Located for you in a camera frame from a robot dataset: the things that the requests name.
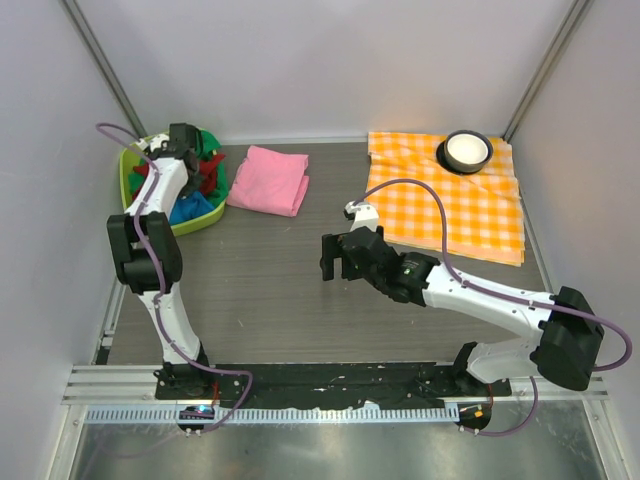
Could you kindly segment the blue t shirt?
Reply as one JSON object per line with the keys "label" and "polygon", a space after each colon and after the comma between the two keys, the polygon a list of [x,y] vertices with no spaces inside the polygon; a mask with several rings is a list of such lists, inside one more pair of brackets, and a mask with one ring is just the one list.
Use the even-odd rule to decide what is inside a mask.
{"label": "blue t shirt", "polygon": [[176,200],[169,216],[169,223],[171,226],[179,225],[207,215],[213,210],[214,207],[208,199],[201,192],[196,191]]}

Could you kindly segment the orange checkered cloth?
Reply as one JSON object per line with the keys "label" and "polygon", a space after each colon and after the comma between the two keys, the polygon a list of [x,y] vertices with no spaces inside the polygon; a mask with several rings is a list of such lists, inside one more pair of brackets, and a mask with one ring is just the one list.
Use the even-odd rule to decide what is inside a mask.
{"label": "orange checkered cloth", "polygon": [[[440,166],[436,149],[443,135],[371,132],[367,188],[408,178],[429,185],[446,213],[447,251],[479,260],[520,266],[525,260],[525,227],[512,147],[498,137],[494,154],[478,173],[456,175]],[[422,187],[394,184],[368,197],[386,238],[405,246],[439,251],[441,217]]]}

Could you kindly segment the black white bowl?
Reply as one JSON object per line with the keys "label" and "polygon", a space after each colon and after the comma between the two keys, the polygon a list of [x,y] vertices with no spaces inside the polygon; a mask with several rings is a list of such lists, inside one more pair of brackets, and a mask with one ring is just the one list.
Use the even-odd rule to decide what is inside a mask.
{"label": "black white bowl", "polygon": [[486,136],[472,130],[458,130],[438,145],[436,160],[451,173],[472,175],[480,172],[493,154],[494,148]]}

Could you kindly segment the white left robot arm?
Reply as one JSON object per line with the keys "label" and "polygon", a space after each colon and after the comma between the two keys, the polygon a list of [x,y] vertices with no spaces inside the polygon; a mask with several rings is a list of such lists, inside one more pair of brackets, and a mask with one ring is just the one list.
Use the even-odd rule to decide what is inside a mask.
{"label": "white left robot arm", "polygon": [[205,397],[213,385],[202,342],[184,307],[183,261],[169,217],[179,196],[199,173],[201,131],[174,123],[166,135],[126,147],[148,166],[138,194],[125,212],[107,220],[119,282],[145,305],[159,336],[162,366],[154,371],[158,399]]}

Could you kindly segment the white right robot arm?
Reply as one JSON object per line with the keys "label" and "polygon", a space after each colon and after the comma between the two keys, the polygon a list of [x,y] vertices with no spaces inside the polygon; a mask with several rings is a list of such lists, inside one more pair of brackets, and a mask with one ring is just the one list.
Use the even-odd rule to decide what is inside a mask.
{"label": "white right robot arm", "polygon": [[564,287],[556,294],[519,290],[468,275],[419,252],[397,252],[383,230],[360,227],[321,240],[324,280],[342,265],[346,280],[363,279],[397,303],[446,309],[514,334],[493,344],[465,344],[451,371],[457,391],[477,393],[486,384],[540,375],[564,389],[584,391],[595,369],[604,330],[584,296]]}

